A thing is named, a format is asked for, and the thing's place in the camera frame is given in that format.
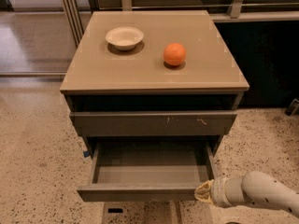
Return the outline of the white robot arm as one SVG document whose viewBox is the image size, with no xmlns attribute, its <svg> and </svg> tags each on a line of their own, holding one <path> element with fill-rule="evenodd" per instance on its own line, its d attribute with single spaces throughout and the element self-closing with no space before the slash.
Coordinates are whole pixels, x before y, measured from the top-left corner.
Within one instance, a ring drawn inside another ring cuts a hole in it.
<svg viewBox="0 0 299 224">
<path fill-rule="evenodd" d="M 299 217 L 299 193 L 273 176 L 251 171 L 237 178 L 225 176 L 208 180 L 194 191 L 197 201 L 221 208 L 246 206 L 283 210 Z"/>
</svg>

